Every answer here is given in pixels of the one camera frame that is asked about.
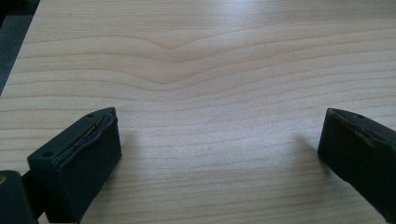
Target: wood grain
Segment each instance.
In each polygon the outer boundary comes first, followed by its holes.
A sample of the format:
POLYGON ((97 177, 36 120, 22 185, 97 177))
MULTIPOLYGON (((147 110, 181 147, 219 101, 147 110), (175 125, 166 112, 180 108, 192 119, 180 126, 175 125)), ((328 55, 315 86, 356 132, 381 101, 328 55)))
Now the wood grain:
POLYGON ((382 223, 316 149, 328 107, 396 128, 395 11, 41 0, 0 99, 0 169, 115 106, 123 157, 82 223, 382 223))

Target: screw hole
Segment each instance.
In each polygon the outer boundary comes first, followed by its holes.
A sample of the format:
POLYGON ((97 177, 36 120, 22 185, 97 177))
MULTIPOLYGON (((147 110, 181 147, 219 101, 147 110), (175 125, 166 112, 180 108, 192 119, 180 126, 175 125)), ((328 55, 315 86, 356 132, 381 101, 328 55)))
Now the screw hole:
POLYGON ((46 152, 43 154, 43 157, 51 157, 52 155, 52 152, 46 152))

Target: tabletop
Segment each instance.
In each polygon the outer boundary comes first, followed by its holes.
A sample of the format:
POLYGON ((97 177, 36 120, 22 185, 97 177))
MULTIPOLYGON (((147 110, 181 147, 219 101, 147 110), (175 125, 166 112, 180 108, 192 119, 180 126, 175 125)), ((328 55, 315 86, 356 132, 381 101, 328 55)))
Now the tabletop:
POLYGON ((384 223, 317 148, 328 107, 396 128, 395 12, 41 0, 0 98, 0 170, 115 106, 123 156, 82 223, 384 223))

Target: black clamp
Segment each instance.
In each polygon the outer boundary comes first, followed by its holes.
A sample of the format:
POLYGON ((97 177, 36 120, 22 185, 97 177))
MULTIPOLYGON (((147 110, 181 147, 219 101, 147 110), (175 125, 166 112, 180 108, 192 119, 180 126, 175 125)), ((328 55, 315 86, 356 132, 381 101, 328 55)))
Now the black clamp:
POLYGON ((396 222, 396 132, 362 115, 329 108, 318 155, 387 222, 396 222))
POLYGON ((0 172, 0 223, 79 223, 121 157, 114 107, 79 119, 28 157, 30 171, 0 172))

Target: dark background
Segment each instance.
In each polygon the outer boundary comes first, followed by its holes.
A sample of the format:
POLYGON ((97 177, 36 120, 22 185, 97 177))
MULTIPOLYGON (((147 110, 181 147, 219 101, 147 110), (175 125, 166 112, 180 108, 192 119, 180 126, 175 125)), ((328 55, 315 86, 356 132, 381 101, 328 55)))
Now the dark background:
POLYGON ((0 94, 6 85, 39 1, 24 0, 21 6, 7 14, 0 28, 0 94))

